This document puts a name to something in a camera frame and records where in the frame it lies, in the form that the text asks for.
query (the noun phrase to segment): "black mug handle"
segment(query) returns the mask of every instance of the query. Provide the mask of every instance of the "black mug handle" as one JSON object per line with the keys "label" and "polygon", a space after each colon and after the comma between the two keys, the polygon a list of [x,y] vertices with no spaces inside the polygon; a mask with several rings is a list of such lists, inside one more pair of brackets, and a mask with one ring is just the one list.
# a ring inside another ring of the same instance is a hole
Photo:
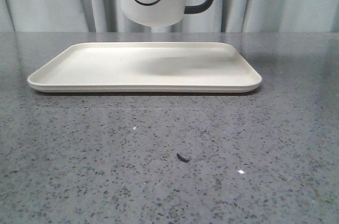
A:
{"label": "black mug handle", "polygon": [[207,10],[213,3],[214,0],[206,0],[204,3],[195,6],[186,6],[185,14],[197,14]]}

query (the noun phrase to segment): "curtain fold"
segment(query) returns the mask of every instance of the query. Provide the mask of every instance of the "curtain fold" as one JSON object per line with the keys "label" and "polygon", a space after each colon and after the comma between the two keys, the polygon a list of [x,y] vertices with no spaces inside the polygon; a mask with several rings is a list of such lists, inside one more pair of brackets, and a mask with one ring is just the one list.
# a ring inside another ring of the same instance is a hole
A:
{"label": "curtain fold", "polygon": [[207,11],[164,28],[130,21],[120,0],[0,0],[0,31],[333,32],[339,31],[339,0],[215,0]]}

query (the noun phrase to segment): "tray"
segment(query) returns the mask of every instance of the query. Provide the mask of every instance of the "tray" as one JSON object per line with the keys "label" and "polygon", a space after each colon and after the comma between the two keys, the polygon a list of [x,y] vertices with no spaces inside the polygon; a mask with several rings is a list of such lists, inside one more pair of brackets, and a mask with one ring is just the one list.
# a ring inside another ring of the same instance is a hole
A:
{"label": "tray", "polygon": [[224,43],[96,42],[69,47],[27,80],[41,92],[243,93],[262,78]]}

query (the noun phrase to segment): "granite countertop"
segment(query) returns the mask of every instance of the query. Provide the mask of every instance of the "granite countertop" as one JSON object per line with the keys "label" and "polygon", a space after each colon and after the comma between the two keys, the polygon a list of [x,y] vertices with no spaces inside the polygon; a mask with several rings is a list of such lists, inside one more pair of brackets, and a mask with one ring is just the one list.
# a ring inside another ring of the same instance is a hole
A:
{"label": "granite countertop", "polygon": [[[248,94],[29,88],[50,59],[96,41],[224,42],[263,82]],[[0,223],[339,223],[339,34],[0,33],[0,43]]]}

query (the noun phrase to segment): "curtain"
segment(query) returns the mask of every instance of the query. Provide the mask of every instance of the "curtain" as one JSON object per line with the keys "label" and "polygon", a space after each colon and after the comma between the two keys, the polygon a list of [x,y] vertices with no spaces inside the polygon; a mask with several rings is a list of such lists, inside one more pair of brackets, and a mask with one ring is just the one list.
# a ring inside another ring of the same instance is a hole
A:
{"label": "curtain", "polygon": [[335,32],[339,0],[214,0],[207,11],[165,28],[130,21],[120,0],[0,0],[0,31]]}

